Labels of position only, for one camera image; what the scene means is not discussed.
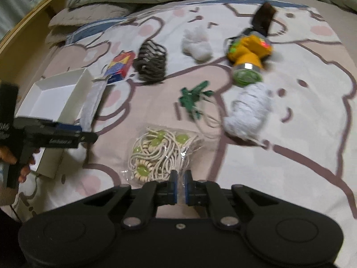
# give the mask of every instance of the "person's hand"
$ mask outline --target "person's hand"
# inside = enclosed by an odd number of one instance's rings
[[[36,154],[39,152],[40,149],[36,149],[34,153]],[[16,164],[17,162],[15,156],[11,153],[10,149],[6,146],[0,146],[0,159],[9,164]],[[24,183],[26,181],[26,176],[28,176],[28,174],[30,173],[30,164],[35,164],[35,159],[33,156],[30,157],[27,164],[21,169],[20,176],[19,176],[20,183]]]

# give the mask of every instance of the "white string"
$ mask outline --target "white string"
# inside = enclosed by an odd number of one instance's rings
[[[189,157],[188,149],[192,144],[198,141],[198,136],[191,136],[184,144],[176,141],[176,134],[169,130],[163,130],[165,134],[160,144],[151,152],[149,151],[150,140],[147,138],[158,138],[158,131],[148,128],[147,132],[140,136],[134,143],[133,149],[140,147],[139,152],[131,154],[128,160],[128,168],[133,172],[134,177],[142,182],[152,180],[167,180],[171,170],[182,170],[184,166],[188,166]],[[140,175],[137,168],[144,165],[148,171],[148,176]]]
[[[205,101],[207,101],[211,104],[214,104],[222,117],[224,117],[224,110],[219,104],[217,104],[216,101],[210,100],[209,97],[205,96],[204,94],[200,94],[199,98],[200,98],[199,102],[200,102],[201,108],[200,109],[197,107],[193,108],[193,110],[192,110],[193,120],[195,121],[195,124],[196,124],[198,130],[203,134],[203,136],[205,136],[208,139],[216,139],[216,138],[220,137],[221,135],[220,134],[213,135],[213,134],[204,132],[203,129],[201,128],[201,126],[199,125],[198,120],[195,118],[196,111],[202,115],[202,118],[208,127],[220,128],[222,125],[222,121],[207,114],[207,112],[205,111]]]

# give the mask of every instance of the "yellow toy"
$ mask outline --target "yellow toy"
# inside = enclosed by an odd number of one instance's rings
[[[234,64],[233,79],[236,84],[248,85],[262,81],[262,60],[272,53],[268,31],[276,10],[265,2],[254,14],[251,28],[238,37],[228,38],[227,58]]]
[[[231,45],[227,57],[234,63],[233,79],[239,85],[248,85],[262,81],[260,75],[262,59],[271,55],[269,40],[258,32],[251,32]]]

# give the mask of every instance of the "green bead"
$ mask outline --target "green bead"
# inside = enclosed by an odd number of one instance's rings
[[[154,132],[152,132],[152,131],[149,131],[149,134],[146,136],[146,139],[147,140],[152,140],[152,139],[154,139],[156,134],[154,133]]]
[[[141,152],[140,146],[135,147],[135,148],[133,149],[133,153],[140,153],[140,152]]]
[[[176,136],[176,141],[180,144],[184,144],[189,139],[187,134],[179,134]]]
[[[162,141],[162,139],[160,140],[158,138],[154,138],[154,139],[151,140],[150,145],[153,146],[153,147],[159,146],[161,141]]]
[[[148,176],[149,175],[149,170],[143,166],[143,165],[140,165],[136,168],[136,171],[141,175],[141,176]]]
[[[158,134],[157,134],[157,136],[158,136],[158,139],[159,140],[163,140],[164,139],[164,136],[166,135],[166,132],[164,131],[164,130],[160,130],[160,131],[158,131]]]

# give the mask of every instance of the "printed bear pattern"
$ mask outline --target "printed bear pattern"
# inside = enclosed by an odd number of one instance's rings
[[[35,189],[30,175],[20,188],[21,201],[16,205],[22,211],[20,217],[120,184],[133,139],[145,124],[197,131],[177,104],[182,87],[209,80],[208,89],[216,92],[214,100],[229,113],[230,102],[240,89],[232,87],[222,42],[247,27],[256,8],[234,3],[177,6],[139,16],[62,48],[45,77],[79,67],[88,67],[99,77],[120,51],[137,52],[146,39],[167,48],[168,76],[162,84],[148,86],[131,68],[133,74],[127,80],[108,86],[93,123],[100,135],[97,143],[89,152],[83,147],[68,151],[55,180],[39,177]],[[356,245],[351,235],[357,232],[353,193],[357,183],[351,186],[355,178],[350,170],[357,163],[351,149],[356,138],[350,132],[356,68],[315,9],[278,10],[270,34],[275,54],[264,73],[273,95],[273,111],[260,134],[265,147],[247,146],[220,129],[202,125],[220,136],[193,154],[190,167],[194,179],[215,180],[224,188],[245,184],[333,217],[345,233],[338,264],[347,267],[354,253],[351,247]],[[199,25],[205,26],[214,49],[213,59],[204,65],[196,65],[180,49],[183,31]],[[220,117],[213,105],[207,111]],[[50,200],[41,199],[44,195]]]

